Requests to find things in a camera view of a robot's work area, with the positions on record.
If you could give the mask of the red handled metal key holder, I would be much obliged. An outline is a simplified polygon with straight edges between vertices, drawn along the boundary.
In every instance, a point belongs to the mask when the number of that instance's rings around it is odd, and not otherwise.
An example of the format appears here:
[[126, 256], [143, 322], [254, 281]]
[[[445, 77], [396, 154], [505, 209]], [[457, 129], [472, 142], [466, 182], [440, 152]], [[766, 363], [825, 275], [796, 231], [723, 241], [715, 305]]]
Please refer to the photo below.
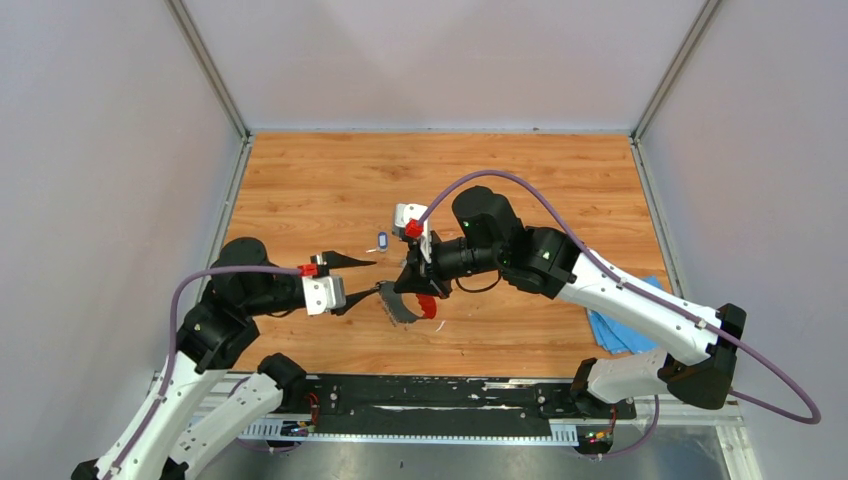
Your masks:
[[415, 294], [417, 309], [407, 306], [400, 293], [394, 291], [393, 282], [380, 282], [377, 293], [382, 308], [392, 325], [410, 325], [419, 320], [434, 319], [438, 312], [436, 298]]

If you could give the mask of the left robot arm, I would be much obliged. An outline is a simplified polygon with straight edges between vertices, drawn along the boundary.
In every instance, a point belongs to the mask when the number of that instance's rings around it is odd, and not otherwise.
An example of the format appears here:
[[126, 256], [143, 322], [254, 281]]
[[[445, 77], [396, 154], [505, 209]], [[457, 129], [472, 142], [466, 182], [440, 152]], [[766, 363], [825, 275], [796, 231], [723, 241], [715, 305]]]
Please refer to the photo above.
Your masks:
[[340, 268], [363, 261], [325, 251], [295, 268], [273, 264], [257, 238], [226, 243], [211, 267], [181, 281], [171, 300], [171, 336], [160, 377], [119, 439], [78, 464], [74, 479], [195, 479], [250, 424], [278, 409], [298, 411], [306, 373], [289, 357], [266, 357], [235, 394], [190, 421], [259, 336], [256, 317], [341, 315], [366, 297], [346, 293]]

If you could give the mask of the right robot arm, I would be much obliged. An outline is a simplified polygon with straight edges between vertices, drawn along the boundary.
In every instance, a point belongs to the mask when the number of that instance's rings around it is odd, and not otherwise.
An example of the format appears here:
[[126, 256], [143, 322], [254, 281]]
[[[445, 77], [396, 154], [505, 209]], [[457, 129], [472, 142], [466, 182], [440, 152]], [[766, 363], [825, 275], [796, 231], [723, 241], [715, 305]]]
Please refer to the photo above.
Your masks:
[[395, 293], [446, 299], [452, 281], [496, 271], [522, 292], [608, 315], [655, 342], [645, 353], [582, 361], [568, 401], [580, 415], [596, 417], [646, 395], [670, 394], [707, 410], [725, 403], [743, 309], [689, 304], [580, 247], [561, 230], [524, 225], [508, 199], [487, 187], [471, 187], [454, 199], [462, 234], [453, 240], [443, 241], [429, 228], [425, 211], [418, 204], [395, 208], [393, 233], [408, 246]]

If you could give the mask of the blue tag key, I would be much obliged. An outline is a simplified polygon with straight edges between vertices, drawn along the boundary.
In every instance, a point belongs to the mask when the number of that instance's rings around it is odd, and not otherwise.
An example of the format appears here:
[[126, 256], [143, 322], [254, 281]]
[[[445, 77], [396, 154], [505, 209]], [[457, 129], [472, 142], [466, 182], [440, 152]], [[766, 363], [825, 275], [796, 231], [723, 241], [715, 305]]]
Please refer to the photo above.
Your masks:
[[367, 250], [367, 253], [386, 253], [389, 248], [389, 235], [386, 232], [377, 234], [376, 243], [373, 247]]

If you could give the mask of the blue cloth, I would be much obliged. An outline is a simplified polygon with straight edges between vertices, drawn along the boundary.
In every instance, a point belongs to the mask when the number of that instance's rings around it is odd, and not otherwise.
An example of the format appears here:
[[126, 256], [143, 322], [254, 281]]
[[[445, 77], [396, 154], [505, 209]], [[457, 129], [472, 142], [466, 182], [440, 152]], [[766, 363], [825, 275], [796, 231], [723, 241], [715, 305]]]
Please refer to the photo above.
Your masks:
[[657, 347], [657, 343], [614, 318], [587, 310], [587, 318], [596, 344], [610, 354], [640, 354]]

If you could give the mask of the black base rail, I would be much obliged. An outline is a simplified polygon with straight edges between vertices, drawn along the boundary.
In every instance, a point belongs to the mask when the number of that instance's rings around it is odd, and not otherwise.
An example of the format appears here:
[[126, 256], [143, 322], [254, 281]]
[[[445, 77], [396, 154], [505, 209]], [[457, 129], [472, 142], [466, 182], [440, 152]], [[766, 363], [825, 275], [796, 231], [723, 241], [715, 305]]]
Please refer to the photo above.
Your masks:
[[569, 380], [310, 375], [304, 396], [249, 425], [244, 439], [445, 445], [582, 446], [636, 416], [630, 401], [581, 411]]

